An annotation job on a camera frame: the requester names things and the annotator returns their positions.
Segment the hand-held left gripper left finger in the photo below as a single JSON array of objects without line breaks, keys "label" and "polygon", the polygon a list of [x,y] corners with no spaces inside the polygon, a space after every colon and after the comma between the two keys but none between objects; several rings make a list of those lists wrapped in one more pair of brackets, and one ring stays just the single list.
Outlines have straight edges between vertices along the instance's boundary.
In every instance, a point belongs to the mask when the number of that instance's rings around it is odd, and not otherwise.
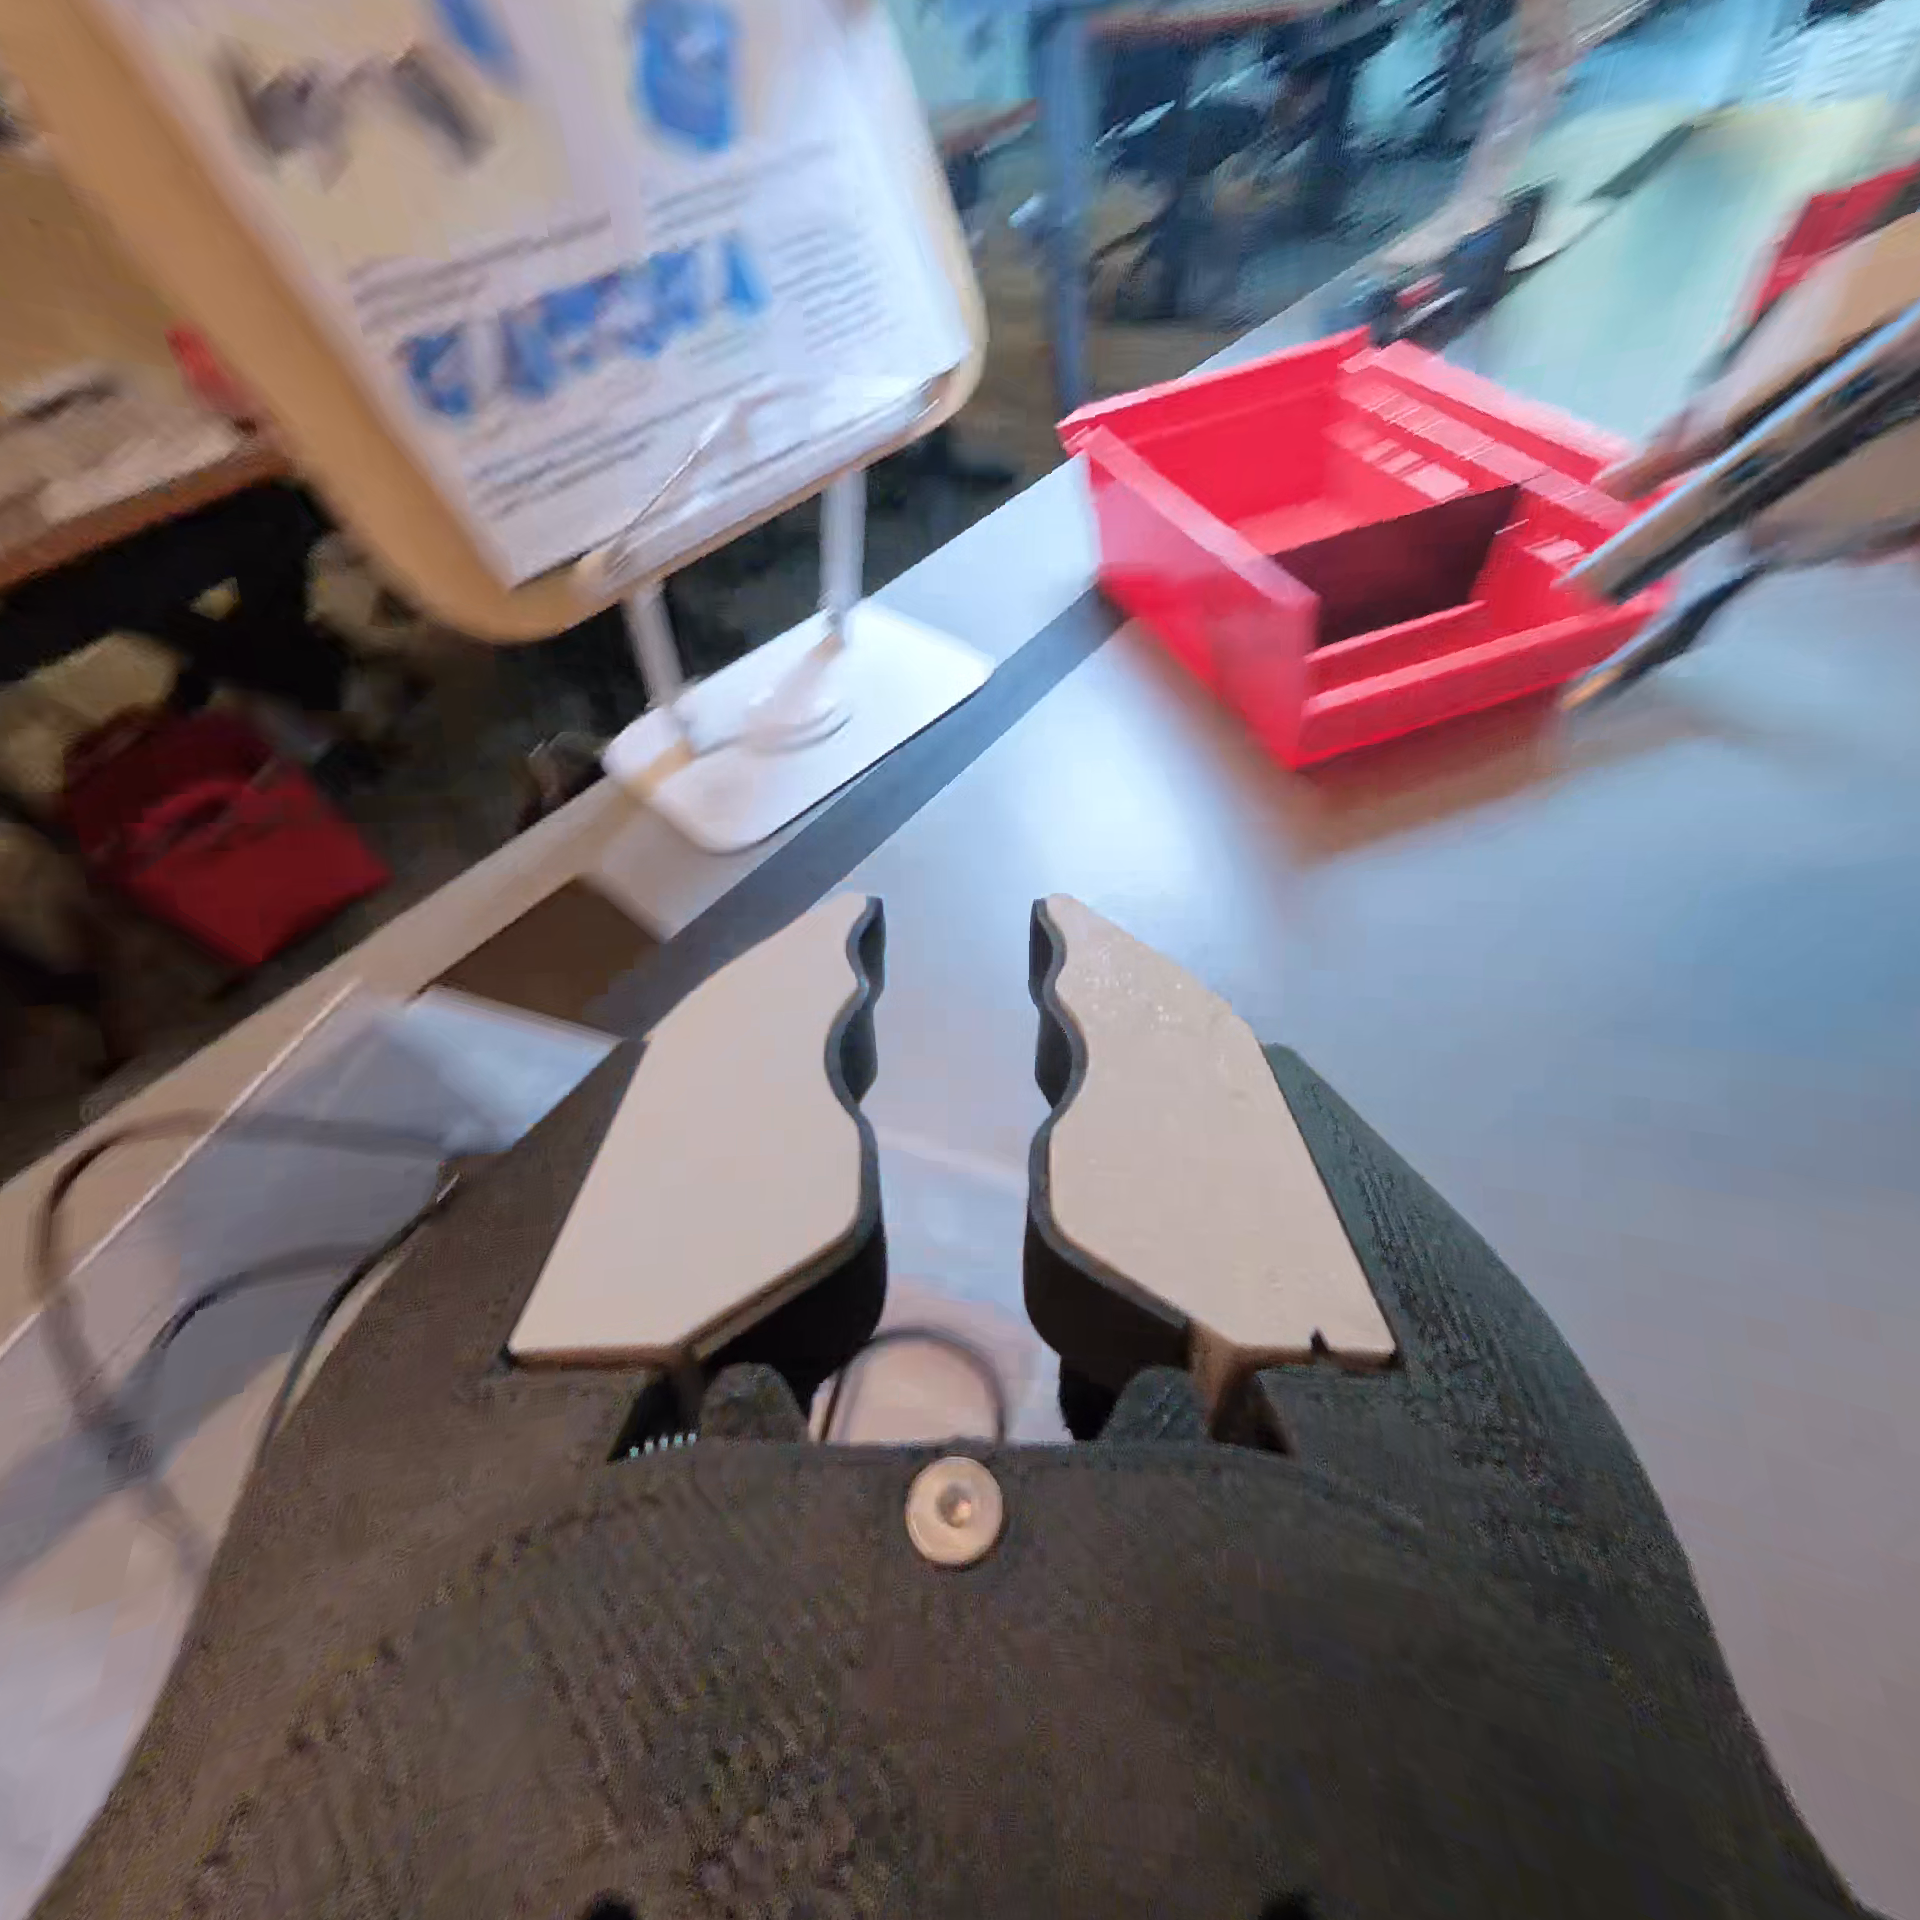
[{"label": "hand-held left gripper left finger", "polygon": [[885,905],[829,896],[706,973],[640,1044],[507,1338],[526,1370],[677,1370],[885,1254]]}]

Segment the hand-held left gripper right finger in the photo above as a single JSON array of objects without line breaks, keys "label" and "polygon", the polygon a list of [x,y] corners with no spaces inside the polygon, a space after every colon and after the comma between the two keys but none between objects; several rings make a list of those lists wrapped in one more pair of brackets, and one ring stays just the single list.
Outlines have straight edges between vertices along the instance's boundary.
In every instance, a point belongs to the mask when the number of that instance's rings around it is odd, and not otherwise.
[{"label": "hand-held left gripper right finger", "polygon": [[1146,1370],[1234,1427],[1269,1370],[1381,1376],[1400,1340],[1255,1027],[1076,896],[1031,906],[1024,1308],[1072,1430]]}]

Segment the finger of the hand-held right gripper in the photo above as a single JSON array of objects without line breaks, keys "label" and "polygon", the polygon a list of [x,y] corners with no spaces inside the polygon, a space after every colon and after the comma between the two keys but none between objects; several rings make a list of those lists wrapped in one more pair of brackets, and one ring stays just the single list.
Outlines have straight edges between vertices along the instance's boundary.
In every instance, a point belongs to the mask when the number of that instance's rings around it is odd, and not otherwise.
[{"label": "finger of the hand-held right gripper", "polygon": [[1722,454],[1915,301],[1918,215],[1909,211],[1818,259],[1634,454],[1597,477],[1597,489],[1614,499],[1650,496]]},{"label": "finger of the hand-held right gripper", "polygon": [[1918,434],[1888,429],[1767,506],[1746,528],[1764,569],[1867,563],[1918,547]]}]

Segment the grey slim USB hub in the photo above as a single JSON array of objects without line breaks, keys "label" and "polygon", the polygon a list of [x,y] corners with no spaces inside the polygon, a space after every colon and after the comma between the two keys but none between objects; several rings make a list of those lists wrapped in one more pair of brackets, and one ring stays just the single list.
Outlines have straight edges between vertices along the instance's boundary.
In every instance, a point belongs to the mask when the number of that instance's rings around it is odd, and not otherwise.
[{"label": "grey slim USB hub", "polygon": [[1566,588],[1626,601],[1918,415],[1918,306],[1761,406],[1713,458],[1573,563]]}]

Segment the clear plastic bin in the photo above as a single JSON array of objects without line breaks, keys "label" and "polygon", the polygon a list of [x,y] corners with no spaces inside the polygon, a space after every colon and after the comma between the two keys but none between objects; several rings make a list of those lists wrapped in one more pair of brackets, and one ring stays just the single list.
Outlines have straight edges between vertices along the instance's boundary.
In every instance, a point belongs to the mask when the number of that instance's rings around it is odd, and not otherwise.
[{"label": "clear plastic bin", "polygon": [[347,994],[231,1100],[116,1110],[74,1145],[2,1338],[2,1581],[119,1494],[165,1500],[190,1434],[290,1356],[324,1296],[610,1050],[475,994]]}]

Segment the red plastic bin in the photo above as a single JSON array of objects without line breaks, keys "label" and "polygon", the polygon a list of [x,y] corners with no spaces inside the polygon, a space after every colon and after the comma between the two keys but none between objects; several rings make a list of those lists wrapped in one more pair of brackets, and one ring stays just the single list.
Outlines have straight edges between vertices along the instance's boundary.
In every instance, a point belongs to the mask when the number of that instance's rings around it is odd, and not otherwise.
[{"label": "red plastic bin", "polygon": [[1813,268],[1918,208],[1918,159],[1813,195],[1767,255],[1746,317],[1761,322]]},{"label": "red plastic bin", "polygon": [[[1630,519],[1597,492],[1614,436],[1362,329],[1089,404],[1060,436],[1104,595],[1291,770],[1559,688],[1674,599],[1563,580]],[[1310,649],[1319,601],[1277,548],[1511,482],[1463,607]]]}]

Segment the black bin divider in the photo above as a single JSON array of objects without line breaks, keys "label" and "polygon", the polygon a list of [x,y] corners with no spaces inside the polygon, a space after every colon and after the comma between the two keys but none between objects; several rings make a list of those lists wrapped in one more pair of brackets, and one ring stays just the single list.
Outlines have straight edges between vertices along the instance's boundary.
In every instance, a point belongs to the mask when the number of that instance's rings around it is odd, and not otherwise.
[{"label": "black bin divider", "polygon": [[1512,482],[1467,492],[1277,548],[1277,566],[1319,601],[1310,649],[1463,607],[1520,493]]}]

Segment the grey panel on stand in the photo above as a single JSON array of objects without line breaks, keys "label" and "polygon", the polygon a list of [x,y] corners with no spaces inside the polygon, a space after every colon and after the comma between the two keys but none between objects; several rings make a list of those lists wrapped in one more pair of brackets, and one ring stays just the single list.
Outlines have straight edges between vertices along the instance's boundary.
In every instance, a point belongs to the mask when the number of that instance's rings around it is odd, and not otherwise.
[{"label": "grey panel on stand", "polygon": [[1034,3],[1031,9],[1031,79],[1048,164],[1048,338],[1060,415],[1079,410],[1092,396],[1089,218],[1096,143],[1092,10],[1092,3]]}]

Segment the instruction sheet on stand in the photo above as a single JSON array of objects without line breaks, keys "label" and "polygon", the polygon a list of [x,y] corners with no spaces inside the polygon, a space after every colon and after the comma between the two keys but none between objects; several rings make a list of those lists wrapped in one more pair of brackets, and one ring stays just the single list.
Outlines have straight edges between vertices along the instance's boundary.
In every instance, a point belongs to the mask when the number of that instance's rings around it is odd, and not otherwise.
[{"label": "instruction sheet on stand", "polygon": [[5,3],[56,164],[410,604],[622,610],[711,854],[971,698],[862,588],[986,311],[885,3]]}]

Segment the wooden background table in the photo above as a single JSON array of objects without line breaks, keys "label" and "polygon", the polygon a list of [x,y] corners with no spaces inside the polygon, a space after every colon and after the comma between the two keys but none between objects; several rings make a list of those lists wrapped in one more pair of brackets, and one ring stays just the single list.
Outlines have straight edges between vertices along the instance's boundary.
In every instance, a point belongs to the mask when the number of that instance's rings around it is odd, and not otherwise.
[{"label": "wooden background table", "polygon": [[215,458],[148,473],[133,489],[109,470],[24,492],[2,503],[2,592],[295,470],[277,445],[241,438]]}]

